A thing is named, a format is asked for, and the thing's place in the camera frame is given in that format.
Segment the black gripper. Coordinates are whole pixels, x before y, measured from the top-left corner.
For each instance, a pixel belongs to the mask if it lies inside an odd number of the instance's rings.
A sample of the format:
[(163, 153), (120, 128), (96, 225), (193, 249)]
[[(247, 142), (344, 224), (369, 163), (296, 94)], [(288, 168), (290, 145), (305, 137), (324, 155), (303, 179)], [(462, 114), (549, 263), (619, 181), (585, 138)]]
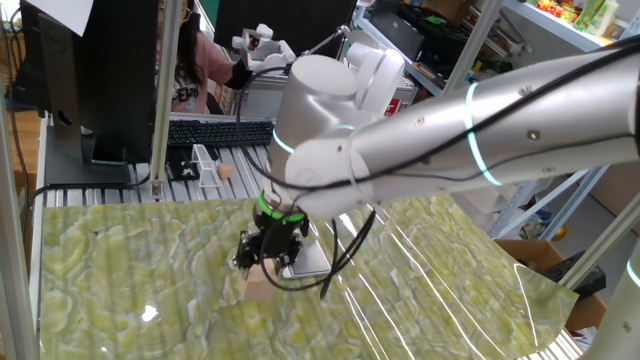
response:
[(308, 235), (308, 216), (296, 213), (276, 219), (267, 213), (255, 213), (253, 219), (258, 230), (240, 232), (239, 244), (233, 259), (235, 267), (241, 271), (242, 278), (247, 279), (251, 268), (260, 264), (261, 246), (264, 240), (267, 240), (266, 248), (278, 248), (276, 273), (281, 274), (295, 264), (303, 247), (299, 234), (303, 237)]

